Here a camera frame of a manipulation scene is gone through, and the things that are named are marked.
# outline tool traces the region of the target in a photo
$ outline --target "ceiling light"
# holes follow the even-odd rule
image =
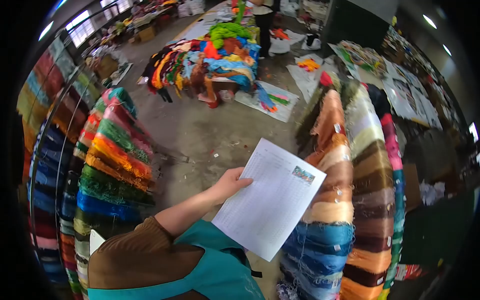
[[[450,50],[448,50],[447,46],[444,45],[444,49],[445,49],[445,51],[447,51],[448,55],[452,56],[452,54],[450,53]]]
[[[62,6],[65,2],[67,2],[67,0],[62,0],[62,2],[60,2],[58,5],[57,5],[57,8],[58,9],[60,6]]]
[[[426,15],[423,15],[423,17],[425,18],[425,20],[427,20],[428,24],[432,25],[433,28],[437,29],[437,26],[435,26],[435,23],[430,20],[429,17],[427,17]]]
[[[42,31],[42,33],[40,34],[40,37],[38,38],[38,40],[41,40],[43,38],[43,36],[50,30],[50,28],[52,28],[52,25],[53,25],[53,21],[50,22],[50,24],[48,24],[45,29]]]

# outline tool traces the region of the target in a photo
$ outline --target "cardboard box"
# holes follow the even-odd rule
[[[415,164],[404,164],[403,176],[405,177],[405,196],[407,198],[405,212],[409,212],[422,204],[417,166]]]
[[[96,67],[95,71],[101,80],[109,78],[113,72],[115,72],[119,67],[119,63],[114,60],[110,54],[105,55],[102,58],[100,64]]]
[[[152,40],[155,37],[155,29],[153,26],[150,26],[138,33],[142,42],[147,42]]]
[[[138,43],[140,42],[140,37],[138,36],[138,34],[136,34],[132,38],[129,38],[128,42],[130,44]]]

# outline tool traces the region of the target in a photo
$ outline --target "green thread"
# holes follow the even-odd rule
[[[112,120],[101,120],[97,132],[109,138],[118,147],[122,148],[125,152],[132,155],[133,157],[141,160],[146,164],[150,163],[147,153],[144,150],[138,149],[132,143],[132,138],[130,137],[130,135],[122,127],[115,124],[115,122],[113,122]]]
[[[282,98],[279,98],[279,97],[276,97],[274,95],[271,95],[271,94],[268,94],[268,97],[280,104],[283,104],[283,105],[288,105],[290,104],[290,102],[288,102],[288,100],[285,100],[285,99],[282,99]]]
[[[107,106],[105,105],[105,102],[103,102],[102,97],[98,99],[98,101],[95,103],[93,108],[100,111],[102,114],[105,112],[105,109],[107,108]]]
[[[210,40],[216,49],[223,46],[223,39],[228,37],[243,37],[246,39],[252,38],[252,35],[247,29],[235,23],[218,23],[210,27]]]
[[[153,203],[151,195],[89,165],[85,165],[82,170],[80,190],[91,197],[113,204],[124,204],[126,201]]]

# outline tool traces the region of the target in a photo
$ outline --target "window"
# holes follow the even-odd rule
[[[70,23],[65,26],[65,29],[70,31],[75,25],[79,24],[86,18],[88,18],[90,14],[88,11],[84,11],[83,13],[79,14],[75,19],[73,19]],[[75,30],[70,32],[70,37],[72,38],[72,42],[75,44],[76,47],[80,46],[91,34],[95,32],[93,28],[92,21],[90,19],[83,22],[80,26],[78,26]]]
[[[471,123],[470,126],[468,127],[468,131],[470,131],[473,134],[473,142],[476,143],[479,140],[479,134],[477,132],[477,127],[475,126],[475,123]]]
[[[115,2],[115,0],[101,0],[100,1],[100,5],[102,7],[105,7],[105,6],[108,6],[110,4],[112,4],[113,2]],[[118,10],[117,10],[117,7],[114,6],[114,7],[111,7],[107,10],[104,10],[103,11],[103,14],[105,15],[105,17],[107,18],[107,20],[110,20],[111,18],[113,18],[114,16],[116,16],[117,14],[119,14]]]
[[[130,0],[118,0],[117,4],[119,5],[119,12],[124,12],[130,7],[132,7],[132,3]]]

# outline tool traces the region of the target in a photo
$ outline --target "color image on paper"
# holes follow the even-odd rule
[[[295,169],[293,169],[292,174],[299,178],[302,178],[308,184],[312,184],[313,180],[315,179],[314,175],[310,174],[307,171],[302,170],[299,166],[296,166]]]

